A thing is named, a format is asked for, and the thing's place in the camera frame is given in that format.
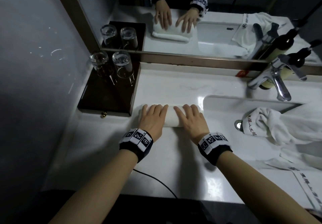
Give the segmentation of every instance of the drain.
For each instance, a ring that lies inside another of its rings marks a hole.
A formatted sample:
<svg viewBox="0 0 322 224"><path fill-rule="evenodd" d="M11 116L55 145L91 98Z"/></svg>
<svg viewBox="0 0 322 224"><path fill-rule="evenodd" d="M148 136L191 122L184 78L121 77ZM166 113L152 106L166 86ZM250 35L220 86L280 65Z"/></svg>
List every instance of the drain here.
<svg viewBox="0 0 322 224"><path fill-rule="evenodd" d="M239 131L244 131L243 130L243 121L242 120L236 120L235 121L235 128Z"/></svg>

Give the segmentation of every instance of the glass tumbler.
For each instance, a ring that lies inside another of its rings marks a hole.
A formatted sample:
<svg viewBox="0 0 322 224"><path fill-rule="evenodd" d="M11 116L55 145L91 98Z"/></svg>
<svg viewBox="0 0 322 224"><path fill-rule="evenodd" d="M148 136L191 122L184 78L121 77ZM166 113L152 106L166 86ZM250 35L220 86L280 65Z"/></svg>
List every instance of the glass tumbler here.
<svg viewBox="0 0 322 224"><path fill-rule="evenodd" d="M138 48L137 32L132 27L124 27L120 31L123 49L136 50Z"/></svg>
<svg viewBox="0 0 322 224"><path fill-rule="evenodd" d="M119 48L116 47L116 40L118 36L118 32L114 25L104 25L101 28L101 33L103 36L104 43L107 48Z"/></svg>
<svg viewBox="0 0 322 224"><path fill-rule="evenodd" d="M113 67L109 65L109 57L105 51L91 53L90 60L98 76L107 78L114 72Z"/></svg>
<svg viewBox="0 0 322 224"><path fill-rule="evenodd" d="M115 52L112 60L119 78L130 78L133 75L131 57L127 51Z"/></svg>

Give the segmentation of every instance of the chrome faucet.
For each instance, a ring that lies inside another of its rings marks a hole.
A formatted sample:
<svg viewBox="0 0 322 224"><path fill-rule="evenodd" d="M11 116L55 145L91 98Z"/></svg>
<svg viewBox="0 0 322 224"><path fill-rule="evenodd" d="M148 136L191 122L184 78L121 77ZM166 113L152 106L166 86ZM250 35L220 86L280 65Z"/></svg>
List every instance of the chrome faucet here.
<svg viewBox="0 0 322 224"><path fill-rule="evenodd" d="M253 24L253 32L256 36L256 46L247 59L260 59L264 52L271 46L273 41L279 37L277 30L279 24L272 23L272 28L265 35L259 24Z"/></svg>
<svg viewBox="0 0 322 224"><path fill-rule="evenodd" d="M288 55L281 54L275 60L273 60L264 71L262 71L256 78L247 82L247 86L250 89L257 89L264 81L270 80L277 90L277 100L290 101L291 94L287 90L283 80L280 77L281 70L284 67L290 68L295 75L302 81L306 81L306 75L295 65L290 64L290 57Z"/></svg>

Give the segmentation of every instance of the sink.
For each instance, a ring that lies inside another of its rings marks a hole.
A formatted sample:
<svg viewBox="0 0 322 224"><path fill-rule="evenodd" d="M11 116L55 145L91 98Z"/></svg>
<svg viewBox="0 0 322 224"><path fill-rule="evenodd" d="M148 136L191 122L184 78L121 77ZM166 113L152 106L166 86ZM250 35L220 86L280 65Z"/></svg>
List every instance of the sink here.
<svg viewBox="0 0 322 224"><path fill-rule="evenodd" d="M235 58L246 55L246 49L231 40L239 26L238 23L198 23L199 50L216 57Z"/></svg>
<svg viewBox="0 0 322 224"><path fill-rule="evenodd" d="M299 103L208 96L203 100L204 116L211 132L221 132L233 143L233 151L243 160L268 160L279 156L281 146L273 144L273 138L245 135L234 123L243 120L258 107L266 107L284 113L300 106Z"/></svg>

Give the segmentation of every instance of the bottle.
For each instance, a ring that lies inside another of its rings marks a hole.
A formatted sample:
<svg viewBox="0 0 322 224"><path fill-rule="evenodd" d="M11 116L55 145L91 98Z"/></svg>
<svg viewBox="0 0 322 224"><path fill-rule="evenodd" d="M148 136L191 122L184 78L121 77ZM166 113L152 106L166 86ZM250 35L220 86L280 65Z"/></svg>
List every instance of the bottle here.
<svg viewBox="0 0 322 224"><path fill-rule="evenodd" d="M268 48L268 50L260 57L261 60L266 60L272 62L277 58L278 55L284 54L288 49L290 49L294 44L294 37L298 32L295 29L291 29L285 35L281 35L275 39L273 44Z"/></svg>
<svg viewBox="0 0 322 224"><path fill-rule="evenodd" d="M290 57L289 63L298 68L301 68L305 63L305 59L312 53L312 48L317 47L321 43L322 41L317 39L310 42L310 45L311 45L310 47L302 48L297 53L288 54L288 56ZM280 77L282 80L284 80L292 74L294 74L294 72L289 67L286 66L281 70ZM260 88L264 90L268 90L273 86L274 84L270 80L266 80L260 85Z"/></svg>

